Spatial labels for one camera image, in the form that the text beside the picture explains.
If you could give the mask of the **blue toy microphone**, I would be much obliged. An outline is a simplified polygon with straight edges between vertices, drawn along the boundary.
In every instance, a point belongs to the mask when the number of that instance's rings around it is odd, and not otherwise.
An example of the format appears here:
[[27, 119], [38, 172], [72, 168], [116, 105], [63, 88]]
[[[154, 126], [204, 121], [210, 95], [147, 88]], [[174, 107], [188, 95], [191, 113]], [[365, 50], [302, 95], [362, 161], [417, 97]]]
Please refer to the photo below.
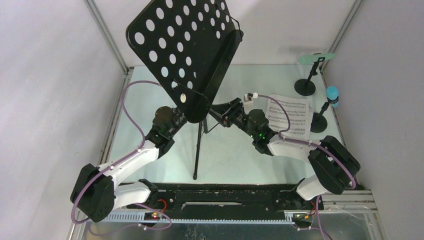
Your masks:
[[327, 102], [334, 108], [339, 105], [339, 94], [339, 90], [335, 86], [329, 86], [326, 89]]

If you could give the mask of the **black music stand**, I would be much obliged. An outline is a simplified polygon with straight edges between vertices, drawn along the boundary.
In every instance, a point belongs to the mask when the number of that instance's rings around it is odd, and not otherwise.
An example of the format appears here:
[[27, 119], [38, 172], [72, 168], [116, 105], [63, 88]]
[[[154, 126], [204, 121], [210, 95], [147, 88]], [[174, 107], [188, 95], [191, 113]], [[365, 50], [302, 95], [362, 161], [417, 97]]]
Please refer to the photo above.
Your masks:
[[152, 0], [125, 34], [175, 103], [159, 109], [146, 137], [162, 157], [185, 123], [207, 117], [244, 34], [224, 0]]

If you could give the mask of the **sheet music page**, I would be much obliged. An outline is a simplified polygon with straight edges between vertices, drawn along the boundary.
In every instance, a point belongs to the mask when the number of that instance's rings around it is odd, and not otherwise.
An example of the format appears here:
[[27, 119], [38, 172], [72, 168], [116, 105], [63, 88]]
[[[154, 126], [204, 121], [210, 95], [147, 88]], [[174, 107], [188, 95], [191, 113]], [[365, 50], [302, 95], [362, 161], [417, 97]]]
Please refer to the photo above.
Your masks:
[[308, 112], [309, 112], [309, 129], [311, 129], [312, 127], [312, 121], [313, 121], [313, 116], [314, 116], [314, 109], [309, 107], [308, 108]]
[[287, 137], [309, 139], [309, 101], [306, 98], [293, 98], [272, 94], [268, 100], [265, 116], [269, 121], [269, 127], [276, 131], [284, 131]]

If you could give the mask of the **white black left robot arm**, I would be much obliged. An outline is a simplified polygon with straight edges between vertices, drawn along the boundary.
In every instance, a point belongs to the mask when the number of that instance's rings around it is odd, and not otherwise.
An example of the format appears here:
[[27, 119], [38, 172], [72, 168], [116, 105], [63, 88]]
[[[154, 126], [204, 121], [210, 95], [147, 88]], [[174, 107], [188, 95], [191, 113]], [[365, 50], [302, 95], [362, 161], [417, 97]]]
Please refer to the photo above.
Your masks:
[[152, 163], [173, 146], [173, 137], [187, 123], [177, 108], [162, 106], [155, 112], [152, 128], [143, 144], [120, 160], [94, 166], [85, 165], [76, 180], [70, 201], [89, 220], [98, 223], [113, 210], [135, 204], [153, 208], [158, 202], [158, 188], [146, 179], [124, 184], [141, 167]]

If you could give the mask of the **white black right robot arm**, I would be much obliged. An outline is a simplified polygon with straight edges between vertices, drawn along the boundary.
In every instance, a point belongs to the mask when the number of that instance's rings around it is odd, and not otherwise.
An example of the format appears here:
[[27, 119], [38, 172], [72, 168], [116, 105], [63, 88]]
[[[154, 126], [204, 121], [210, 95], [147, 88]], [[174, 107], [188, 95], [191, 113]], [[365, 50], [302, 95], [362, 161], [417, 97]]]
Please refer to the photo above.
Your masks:
[[359, 162], [334, 136], [321, 140], [293, 138], [269, 126], [269, 120], [260, 109], [245, 111], [241, 99], [214, 104], [209, 114], [223, 127], [237, 126], [252, 138], [255, 149], [269, 156], [283, 156], [310, 164], [314, 174], [301, 180], [291, 194], [291, 204], [304, 209], [312, 199], [325, 194], [342, 194], [357, 186]]

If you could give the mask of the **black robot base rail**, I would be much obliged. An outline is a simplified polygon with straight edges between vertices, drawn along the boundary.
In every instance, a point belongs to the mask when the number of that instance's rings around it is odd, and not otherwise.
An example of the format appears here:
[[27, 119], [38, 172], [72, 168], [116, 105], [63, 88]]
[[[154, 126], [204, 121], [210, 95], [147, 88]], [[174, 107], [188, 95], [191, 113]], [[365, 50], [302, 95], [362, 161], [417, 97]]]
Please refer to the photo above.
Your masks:
[[155, 183], [157, 202], [172, 220], [284, 221], [289, 212], [323, 210], [316, 198], [304, 200], [295, 184]]

